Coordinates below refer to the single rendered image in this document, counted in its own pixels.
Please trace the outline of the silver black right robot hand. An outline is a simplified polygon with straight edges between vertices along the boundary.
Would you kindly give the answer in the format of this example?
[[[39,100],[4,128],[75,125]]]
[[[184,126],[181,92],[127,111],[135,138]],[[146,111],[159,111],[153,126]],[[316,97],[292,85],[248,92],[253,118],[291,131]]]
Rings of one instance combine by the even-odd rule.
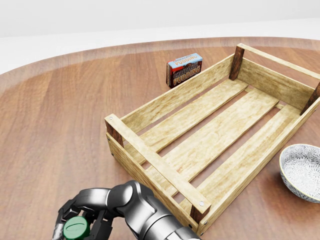
[[[59,209],[55,225],[81,216],[90,227],[90,234],[84,240],[108,240],[113,219],[122,217],[126,222],[134,207],[148,197],[155,198],[151,189],[135,180],[111,189],[83,189]]]

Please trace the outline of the green capped salad dressing bottle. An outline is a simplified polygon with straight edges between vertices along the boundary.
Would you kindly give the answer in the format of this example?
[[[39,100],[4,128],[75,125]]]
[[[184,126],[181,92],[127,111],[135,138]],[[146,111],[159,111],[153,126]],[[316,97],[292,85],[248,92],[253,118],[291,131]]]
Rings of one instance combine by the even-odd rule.
[[[90,235],[90,225],[82,216],[75,216],[55,225],[52,240],[84,240]]]

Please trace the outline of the wooden slat tray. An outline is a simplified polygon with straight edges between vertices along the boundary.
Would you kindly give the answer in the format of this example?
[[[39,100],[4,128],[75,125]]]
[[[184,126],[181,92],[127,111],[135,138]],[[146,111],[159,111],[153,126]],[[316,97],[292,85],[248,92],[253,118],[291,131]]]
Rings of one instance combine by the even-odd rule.
[[[320,74],[238,44],[124,117],[110,151],[201,235],[320,105]]]

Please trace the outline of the chocolate pudding box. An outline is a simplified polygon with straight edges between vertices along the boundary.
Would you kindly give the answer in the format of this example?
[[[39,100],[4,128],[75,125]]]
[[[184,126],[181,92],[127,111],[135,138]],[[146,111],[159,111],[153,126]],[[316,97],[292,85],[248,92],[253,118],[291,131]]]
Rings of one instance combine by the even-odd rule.
[[[197,54],[189,54],[166,63],[166,84],[174,88],[199,74],[203,58]]]

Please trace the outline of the grey patterned bowl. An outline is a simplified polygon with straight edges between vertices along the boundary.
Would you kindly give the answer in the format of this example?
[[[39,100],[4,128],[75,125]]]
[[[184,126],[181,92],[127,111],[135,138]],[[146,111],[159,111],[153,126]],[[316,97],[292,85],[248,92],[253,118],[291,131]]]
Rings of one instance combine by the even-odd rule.
[[[320,204],[320,147],[310,144],[287,146],[279,156],[280,175],[297,197]]]

